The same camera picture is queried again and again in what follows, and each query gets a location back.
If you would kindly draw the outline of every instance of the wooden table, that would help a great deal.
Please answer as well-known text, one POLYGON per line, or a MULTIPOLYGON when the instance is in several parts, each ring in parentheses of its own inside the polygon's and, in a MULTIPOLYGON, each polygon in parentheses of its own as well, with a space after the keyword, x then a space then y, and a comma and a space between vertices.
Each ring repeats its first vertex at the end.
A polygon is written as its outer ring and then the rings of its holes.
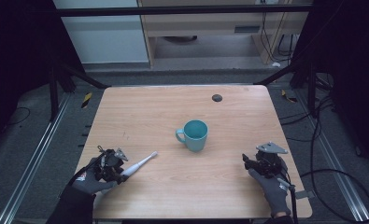
MULTIPOLYGON (((129 180, 99 195, 94 218, 257 218, 270 208, 259 184, 248 175, 242 153, 255 160, 256 146, 272 141, 297 191, 303 184, 264 86, 161 86, 106 89, 78 169, 104 149, 120 147, 122 167, 158 156, 129 180), (212 96, 220 94, 221 102, 212 96), (204 150, 189 151, 175 130, 201 119, 209 133, 204 150)), ((291 207, 290 196, 287 197, 291 207)), ((310 217, 308 199, 297 201, 298 217, 310 217)))

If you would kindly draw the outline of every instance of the black glove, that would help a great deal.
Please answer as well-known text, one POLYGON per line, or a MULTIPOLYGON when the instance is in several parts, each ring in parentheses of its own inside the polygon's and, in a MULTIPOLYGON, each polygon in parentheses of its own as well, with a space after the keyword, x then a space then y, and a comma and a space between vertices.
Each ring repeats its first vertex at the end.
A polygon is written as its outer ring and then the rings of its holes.
MULTIPOLYGON (((282 161, 282 174, 287 173, 286 163, 282 161)), ((248 169, 248 173, 259 182, 263 188, 263 194, 271 207, 271 216, 274 217, 278 212, 285 212, 287 215, 291 214, 291 210, 286 204, 287 188, 282 185, 277 179, 285 179, 282 175, 275 175, 272 178, 265 178, 254 169, 248 169)))
POLYGON ((94 194, 102 189, 112 189, 113 187, 117 186, 116 181, 110 182, 99 182, 96 180, 94 176, 93 168, 89 168, 86 172, 84 172, 81 176, 79 176, 76 181, 73 183, 73 188, 79 189, 83 192, 94 194))

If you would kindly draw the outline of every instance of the black horizontal bar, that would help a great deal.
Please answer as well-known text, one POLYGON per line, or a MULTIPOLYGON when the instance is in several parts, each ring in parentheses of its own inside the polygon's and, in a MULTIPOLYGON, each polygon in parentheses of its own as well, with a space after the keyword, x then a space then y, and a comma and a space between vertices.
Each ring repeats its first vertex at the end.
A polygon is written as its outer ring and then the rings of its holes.
POLYGON ((321 9, 312 4, 295 5, 235 5, 235 6, 182 6, 182 7, 109 7, 68 8, 56 10, 31 10, 35 14, 53 14, 60 17, 167 15, 167 14, 210 14, 210 13, 261 13, 303 12, 321 9))

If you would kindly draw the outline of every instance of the teal mug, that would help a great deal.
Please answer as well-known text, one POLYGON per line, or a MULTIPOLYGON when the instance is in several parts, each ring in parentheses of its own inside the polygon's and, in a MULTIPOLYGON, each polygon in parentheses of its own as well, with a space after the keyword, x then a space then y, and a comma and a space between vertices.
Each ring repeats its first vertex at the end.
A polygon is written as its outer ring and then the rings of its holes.
POLYGON ((183 129, 176 130, 176 138, 180 143, 185 144, 190 151, 198 152, 205 147, 207 125, 199 119, 190 120, 183 129))

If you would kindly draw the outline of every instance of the gloved hand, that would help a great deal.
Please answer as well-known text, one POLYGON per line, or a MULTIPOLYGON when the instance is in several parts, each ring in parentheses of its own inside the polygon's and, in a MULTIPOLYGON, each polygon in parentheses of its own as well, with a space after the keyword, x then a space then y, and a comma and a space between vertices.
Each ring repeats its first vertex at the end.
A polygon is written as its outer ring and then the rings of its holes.
MULTIPOLYGON (((90 164, 93 163, 96 158, 92 158, 90 164)), ((86 172, 84 172, 80 177, 76 179, 73 183, 73 188, 79 189, 83 192, 94 194, 102 189, 112 189, 117 186, 117 181, 110 182, 99 182, 94 176, 93 168, 91 167, 86 172)))
MULTIPOLYGON (((282 174, 286 175, 287 165, 282 161, 282 174)), ((285 212, 287 215, 291 214, 291 210, 286 204, 287 188, 282 185, 277 179, 285 179, 281 175, 275 175, 272 178, 265 178, 254 169, 248 169, 248 173, 259 182, 263 188, 263 194, 271 207, 271 216, 274 217, 279 212, 285 212)))

